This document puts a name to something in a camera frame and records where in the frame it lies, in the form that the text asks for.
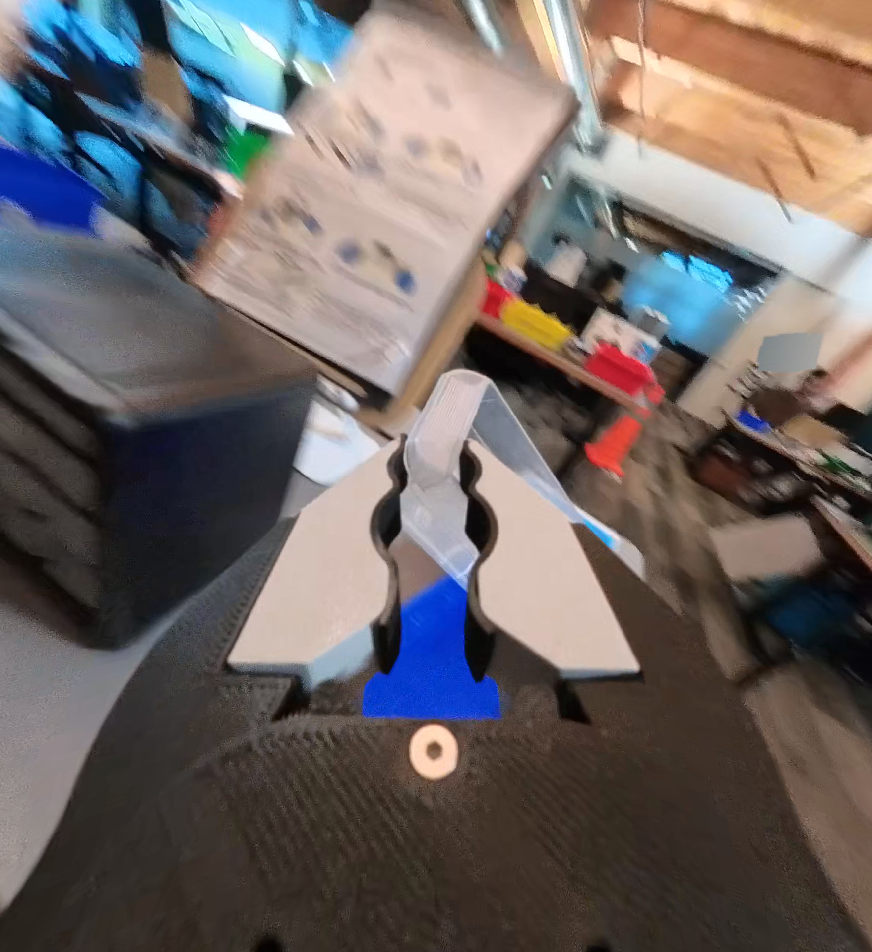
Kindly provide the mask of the wooden instruction poster board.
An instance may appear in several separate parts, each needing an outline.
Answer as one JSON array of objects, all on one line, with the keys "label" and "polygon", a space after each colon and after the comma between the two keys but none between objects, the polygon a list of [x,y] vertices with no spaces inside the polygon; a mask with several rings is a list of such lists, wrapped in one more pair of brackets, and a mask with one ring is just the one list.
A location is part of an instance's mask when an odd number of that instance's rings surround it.
[{"label": "wooden instruction poster board", "polygon": [[255,164],[196,268],[210,297],[396,397],[490,229],[571,127],[571,89],[379,6]]}]

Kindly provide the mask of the white carton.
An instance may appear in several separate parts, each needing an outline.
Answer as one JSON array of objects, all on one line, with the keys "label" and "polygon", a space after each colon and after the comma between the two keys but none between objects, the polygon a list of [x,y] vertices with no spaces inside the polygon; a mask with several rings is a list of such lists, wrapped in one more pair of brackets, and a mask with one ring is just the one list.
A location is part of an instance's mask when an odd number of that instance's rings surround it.
[{"label": "white carton", "polygon": [[652,363],[661,350],[660,341],[631,321],[598,307],[579,337],[581,350],[591,355],[601,344],[614,347],[641,363]]}]

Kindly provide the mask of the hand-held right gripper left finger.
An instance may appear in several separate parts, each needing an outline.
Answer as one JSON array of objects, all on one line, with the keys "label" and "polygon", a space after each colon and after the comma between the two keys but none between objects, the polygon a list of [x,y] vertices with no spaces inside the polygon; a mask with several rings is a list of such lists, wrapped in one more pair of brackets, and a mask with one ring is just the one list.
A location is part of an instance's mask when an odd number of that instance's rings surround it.
[{"label": "hand-held right gripper left finger", "polygon": [[400,449],[401,440],[379,448],[296,516],[230,649],[230,669],[318,686],[371,661],[371,624],[391,580],[371,516],[394,488],[388,464]]}]

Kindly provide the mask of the array of clear drawers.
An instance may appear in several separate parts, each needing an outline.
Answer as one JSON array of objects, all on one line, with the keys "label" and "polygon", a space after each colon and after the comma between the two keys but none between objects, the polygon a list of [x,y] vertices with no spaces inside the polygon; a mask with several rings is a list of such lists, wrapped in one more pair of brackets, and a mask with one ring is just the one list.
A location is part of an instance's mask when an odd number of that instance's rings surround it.
[{"label": "array of clear drawers", "polygon": [[0,313],[0,540],[82,610],[102,598],[101,441],[73,361]]}]

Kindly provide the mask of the green box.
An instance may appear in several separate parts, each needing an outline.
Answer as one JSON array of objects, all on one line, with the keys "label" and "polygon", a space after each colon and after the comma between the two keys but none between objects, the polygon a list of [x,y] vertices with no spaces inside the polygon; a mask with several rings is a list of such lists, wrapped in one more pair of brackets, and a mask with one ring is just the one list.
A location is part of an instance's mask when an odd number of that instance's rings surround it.
[{"label": "green box", "polygon": [[263,128],[251,125],[239,128],[231,125],[223,145],[225,170],[236,179],[244,181],[249,170],[266,152],[271,133]]}]

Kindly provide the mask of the blue plastic bin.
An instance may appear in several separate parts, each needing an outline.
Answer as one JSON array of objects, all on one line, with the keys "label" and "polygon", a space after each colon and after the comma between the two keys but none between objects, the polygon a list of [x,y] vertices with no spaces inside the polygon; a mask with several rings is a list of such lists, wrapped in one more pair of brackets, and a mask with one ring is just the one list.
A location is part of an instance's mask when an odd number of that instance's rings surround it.
[{"label": "blue plastic bin", "polygon": [[474,679],[465,655],[466,589],[443,576],[401,608],[400,650],[363,690],[370,719],[499,720],[497,684]]},{"label": "blue plastic bin", "polygon": [[95,233],[104,198],[79,174],[0,145],[0,225]]}]

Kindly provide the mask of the yellow plastic bin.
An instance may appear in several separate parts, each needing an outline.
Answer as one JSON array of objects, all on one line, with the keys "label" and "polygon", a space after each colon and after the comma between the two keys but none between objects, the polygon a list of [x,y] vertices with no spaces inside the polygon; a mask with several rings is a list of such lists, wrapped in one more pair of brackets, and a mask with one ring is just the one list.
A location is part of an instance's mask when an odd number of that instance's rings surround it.
[{"label": "yellow plastic bin", "polygon": [[520,298],[508,299],[500,308],[499,320],[510,330],[548,351],[562,351],[575,333],[556,316]]}]

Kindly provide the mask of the orange traffic cone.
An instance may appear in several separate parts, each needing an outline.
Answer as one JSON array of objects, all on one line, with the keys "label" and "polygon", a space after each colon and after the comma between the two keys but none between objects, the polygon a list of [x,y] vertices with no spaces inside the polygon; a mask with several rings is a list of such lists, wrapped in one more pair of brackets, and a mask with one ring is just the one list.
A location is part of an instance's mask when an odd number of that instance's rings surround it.
[{"label": "orange traffic cone", "polygon": [[643,430],[644,419],[638,414],[624,413],[585,445],[586,460],[616,481],[623,479],[623,463],[636,445]]}]

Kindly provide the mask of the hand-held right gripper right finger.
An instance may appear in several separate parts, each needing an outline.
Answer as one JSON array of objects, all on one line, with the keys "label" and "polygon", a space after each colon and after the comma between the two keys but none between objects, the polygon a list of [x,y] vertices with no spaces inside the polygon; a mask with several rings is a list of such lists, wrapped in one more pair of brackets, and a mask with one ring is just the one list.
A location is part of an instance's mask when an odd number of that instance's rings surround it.
[{"label": "hand-held right gripper right finger", "polygon": [[587,534],[476,443],[465,444],[466,662],[475,680],[573,683],[639,676],[582,545]]}]

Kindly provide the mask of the black drawer cabinet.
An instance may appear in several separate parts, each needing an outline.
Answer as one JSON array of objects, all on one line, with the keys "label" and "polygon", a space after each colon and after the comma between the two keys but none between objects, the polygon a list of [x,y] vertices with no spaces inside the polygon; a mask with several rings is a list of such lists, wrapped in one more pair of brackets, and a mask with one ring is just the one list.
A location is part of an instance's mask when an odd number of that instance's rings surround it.
[{"label": "black drawer cabinet", "polygon": [[0,540],[91,647],[118,649],[280,517],[315,370],[144,256],[0,228],[0,313],[74,362],[101,441],[102,598],[82,610]]}]

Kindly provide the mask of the small clear plastic drawer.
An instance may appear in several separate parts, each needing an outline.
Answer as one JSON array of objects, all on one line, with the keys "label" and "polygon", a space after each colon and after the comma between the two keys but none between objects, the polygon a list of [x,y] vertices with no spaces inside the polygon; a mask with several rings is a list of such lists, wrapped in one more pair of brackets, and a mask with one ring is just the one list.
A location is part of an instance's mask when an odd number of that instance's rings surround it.
[{"label": "small clear plastic drawer", "polygon": [[644,556],[626,540],[575,506],[531,443],[490,378],[469,370],[442,375],[406,437],[407,485],[401,493],[402,528],[442,570],[466,588],[477,549],[466,530],[467,496],[459,461],[467,441],[481,445],[570,521],[586,526],[646,579]]}]

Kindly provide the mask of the wooden work table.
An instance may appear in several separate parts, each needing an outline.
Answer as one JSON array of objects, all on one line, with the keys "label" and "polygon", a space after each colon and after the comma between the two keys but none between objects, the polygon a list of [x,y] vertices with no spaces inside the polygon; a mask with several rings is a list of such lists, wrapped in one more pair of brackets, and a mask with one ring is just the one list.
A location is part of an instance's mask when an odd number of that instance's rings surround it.
[{"label": "wooden work table", "polygon": [[499,341],[521,351],[528,357],[545,364],[576,384],[608,399],[615,406],[635,416],[648,419],[655,411],[652,404],[644,395],[631,395],[615,387],[605,380],[594,376],[587,370],[559,352],[546,349],[542,345],[528,338],[521,332],[503,324],[499,319],[484,314],[478,314],[470,330],[479,329],[493,336]]}]

